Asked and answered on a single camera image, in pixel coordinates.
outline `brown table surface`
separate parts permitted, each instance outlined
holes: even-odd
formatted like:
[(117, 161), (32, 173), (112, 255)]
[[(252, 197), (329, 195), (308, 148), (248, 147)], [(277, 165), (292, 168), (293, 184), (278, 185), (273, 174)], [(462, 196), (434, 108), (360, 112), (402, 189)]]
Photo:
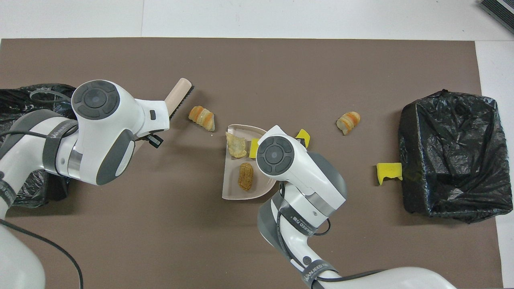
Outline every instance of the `brown table surface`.
[[(259, 206), (221, 198), (229, 124), (311, 135), (345, 178), (348, 200), (332, 229), (309, 241), (341, 274), (419, 266), (456, 287), (501, 287), (494, 219), (467, 225), (403, 209), (401, 185), (378, 186), (378, 162), (398, 161), (401, 109), (442, 88), (480, 94), (473, 42), (284, 39), (2, 40), (0, 87), (118, 83), (135, 98), (163, 99), (180, 77), (193, 93), (155, 150), (102, 186), (73, 182), (70, 196), (8, 220), (42, 234), (80, 263), (86, 288), (304, 288), (300, 275), (259, 234)], [(203, 105), (211, 133), (187, 119)], [(335, 121), (357, 111), (342, 136)], [(40, 257), (47, 288), (72, 288), (64, 255), (19, 236)]]

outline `black plastic bag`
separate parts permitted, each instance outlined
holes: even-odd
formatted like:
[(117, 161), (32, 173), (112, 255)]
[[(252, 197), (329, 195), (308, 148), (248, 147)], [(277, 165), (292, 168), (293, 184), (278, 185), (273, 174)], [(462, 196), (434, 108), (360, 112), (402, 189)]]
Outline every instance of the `black plastic bag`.
[(505, 134), (494, 99), (446, 90), (403, 108), (405, 210), (468, 224), (512, 211)]
[[(65, 84), (38, 84), (18, 89), (0, 89), (0, 131), (8, 131), (14, 122), (32, 111), (40, 109), (52, 110), (64, 117), (77, 119), (69, 102), (39, 103), (30, 99), (29, 95), (36, 89), (52, 90), (71, 97), (75, 87)], [(54, 100), (51, 94), (37, 94), (40, 100)], [(45, 170), (32, 172), (18, 192), (13, 206), (34, 208), (44, 205), (48, 200), (59, 201), (68, 196), (70, 178), (47, 173)]]

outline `yellow object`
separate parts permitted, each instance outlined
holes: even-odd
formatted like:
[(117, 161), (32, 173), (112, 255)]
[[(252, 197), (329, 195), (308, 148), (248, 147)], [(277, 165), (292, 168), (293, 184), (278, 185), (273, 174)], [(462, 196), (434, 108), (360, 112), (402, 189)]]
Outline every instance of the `yellow object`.
[(257, 149), (259, 148), (258, 138), (252, 139), (252, 144), (250, 145), (250, 158), (256, 158), (257, 157)]
[(385, 177), (403, 180), (401, 176), (401, 163), (400, 162), (379, 162), (377, 164), (378, 183), (382, 185)]
[(309, 141), (310, 141), (310, 135), (304, 130), (301, 129), (296, 138), (303, 138), (305, 139), (305, 148), (309, 147)]

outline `plate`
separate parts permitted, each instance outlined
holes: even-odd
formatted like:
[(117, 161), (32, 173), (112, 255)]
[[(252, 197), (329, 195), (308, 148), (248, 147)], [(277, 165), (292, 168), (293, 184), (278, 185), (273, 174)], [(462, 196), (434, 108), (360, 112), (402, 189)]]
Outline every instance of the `plate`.
[[(260, 197), (273, 188), (277, 182), (268, 178), (257, 167), (257, 161), (249, 157), (250, 145), (253, 138), (261, 138), (266, 131), (257, 127), (244, 124), (231, 124), (227, 128), (227, 132), (236, 137), (243, 137), (246, 140), (246, 156), (235, 158), (231, 156), (227, 150), (225, 152), (225, 174), (223, 176), (223, 192), (222, 198), (226, 200), (249, 200), (251, 198)], [(249, 162), (253, 167), (253, 181), (250, 190), (243, 190), (238, 184), (239, 166)]]

